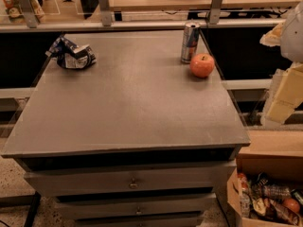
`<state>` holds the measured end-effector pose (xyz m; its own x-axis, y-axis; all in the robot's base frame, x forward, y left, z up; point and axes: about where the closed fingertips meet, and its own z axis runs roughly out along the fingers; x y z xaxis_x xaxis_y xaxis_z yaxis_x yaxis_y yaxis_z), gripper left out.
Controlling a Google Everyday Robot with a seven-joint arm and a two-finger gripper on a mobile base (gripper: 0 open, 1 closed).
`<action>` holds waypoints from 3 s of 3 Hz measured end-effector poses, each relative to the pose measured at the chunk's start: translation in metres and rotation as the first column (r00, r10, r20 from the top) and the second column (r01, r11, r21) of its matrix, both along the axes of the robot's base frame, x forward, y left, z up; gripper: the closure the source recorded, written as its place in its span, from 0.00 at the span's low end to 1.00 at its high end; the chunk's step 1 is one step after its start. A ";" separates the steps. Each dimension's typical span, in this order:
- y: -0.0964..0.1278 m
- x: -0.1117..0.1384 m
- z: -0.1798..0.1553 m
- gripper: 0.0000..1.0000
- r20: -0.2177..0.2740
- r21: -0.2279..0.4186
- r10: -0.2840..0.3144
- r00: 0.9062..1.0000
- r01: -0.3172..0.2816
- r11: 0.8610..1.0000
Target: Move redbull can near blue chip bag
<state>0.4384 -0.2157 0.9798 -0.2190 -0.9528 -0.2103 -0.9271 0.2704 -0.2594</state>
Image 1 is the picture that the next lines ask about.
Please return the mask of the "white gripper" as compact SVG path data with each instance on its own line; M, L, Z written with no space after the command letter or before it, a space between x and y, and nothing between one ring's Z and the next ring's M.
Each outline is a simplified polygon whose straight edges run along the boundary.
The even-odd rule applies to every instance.
M259 42L280 46L281 55L293 61L286 71L277 69L260 119L264 127L278 127L303 102L303 2L288 14L285 23L263 34Z

